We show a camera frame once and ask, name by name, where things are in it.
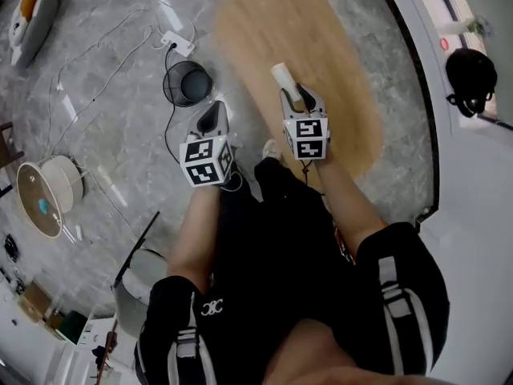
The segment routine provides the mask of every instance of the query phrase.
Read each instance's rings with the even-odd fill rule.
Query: shoe
[[[262,150],[262,160],[267,157],[276,158],[281,162],[281,151],[275,139],[267,140],[267,143],[265,143],[264,149]]]

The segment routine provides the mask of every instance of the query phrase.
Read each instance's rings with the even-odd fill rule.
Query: black cable
[[[173,98],[172,88],[169,85],[169,71],[171,70],[171,67],[168,68],[169,53],[171,53],[171,51],[174,48],[176,48],[176,43],[173,43],[171,46],[169,46],[168,52],[166,53],[166,59],[164,60],[164,67],[166,69],[166,74],[164,75],[164,79],[162,80],[162,91],[164,92],[164,97],[166,97],[166,100],[169,101],[169,103],[172,104],[171,115],[169,117],[169,121],[168,121],[168,125],[166,126],[166,130],[164,131],[164,142],[166,143],[166,148],[168,149],[169,154],[171,154],[171,156],[176,161],[176,163],[178,165],[180,165],[180,162],[175,157],[175,155],[173,154],[173,152],[169,148],[169,144],[168,144],[168,130],[169,130],[169,126],[171,125],[171,120],[172,120],[173,116],[175,115],[175,110],[176,110],[175,99]],[[166,80],[168,81],[168,90],[169,90],[169,95],[171,96],[171,98],[168,97],[168,93],[166,92]]]
[[[301,172],[303,172],[303,175],[305,176],[305,185],[308,185],[308,167],[313,163],[313,160],[310,160],[309,163],[305,164],[303,160],[300,160],[300,162],[303,164],[303,169]]]

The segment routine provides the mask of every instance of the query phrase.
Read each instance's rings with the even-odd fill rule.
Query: logo
[[[223,300],[218,299],[216,301],[208,302],[203,304],[201,314],[206,317],[207,315],[219,314],[223,310]]]

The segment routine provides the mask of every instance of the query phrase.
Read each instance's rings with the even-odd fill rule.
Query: floor
[[[192,59],[214,79],[208,101],[222,99],[228,106],[239,147],[236,158],[254,187],[252,167],[268,134],[247,91],[216,53],[211,32],[217,1],[168,0],[183,20],[180,33],[195,39]],[[386,221],[413,221],[433,204],[434,179],[426,110],[406,44],[384,0],[329,2],[360,55],[383,124],[382,158],[358,184]],[[112,276],[153,214],[161,212],[146,246],[165,253],[176,240],[192,192],[163,138],[171,112],[162,93],[165,50],[152,46],[161,45],[157,18],[163,30],[170,23],[156,0],[61,0],[41,51],[31,67],[20,71],[10,66],[7,37],[16,3],[7,0],[0,8],[0,122],[12,120],[16,148],[25,151],[26,160],[39,161],[50,155],[79,112],[55,153],[73,156],[92,175],[84,177],[83,201],[66,216],[71,229],[82,226],[83,241],[71,244],[64,236],[42,237],[25,220],[16,192],[0,200],[0,233],[10,233],[18,243],[21,275],[35,278],[64,309],[88,314],[96,304],[107,312],[112,309]],[[99,45],[70,61],[57,87],[59,68],[134,10],[139,11]],[[194,36],[187,18],[196,27]],[[148,35],[91,103],[127,53]],[[180,56],[172,60],[179,61]],[[193,110],[177,109],[168,133],[175,152],[188,118],[194,110],[207,107],[208,101]],[[12,164],[6,172],[2,170],[0,181],[14,180],[15,169]],[[6,266],[2,255],[0,263]]]

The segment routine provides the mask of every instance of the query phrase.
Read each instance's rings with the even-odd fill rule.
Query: black shorts
[[[198,331],[218,383],[261,383],[269,360],[303,318],[330,326],[360,367],[392,373],[376,276],[382,253],[396,258],[400,274],[410,270],[413,287],[431,287],[420,289],[421,299],[430,304],[430,325],[441,338],[434,345],[441,350],[448,318],[445,286],[411,225],[391,225],[368,237],[355,266],[341,254],[318,192],[274,159],[262,161],[255,174],[263,203],[252,197],[247,183],[221,195],[213,284],[207,294],[181,277],[154,286],[139,340],[147,377],[168,383],[169,349],[187,327],[192,293]]]

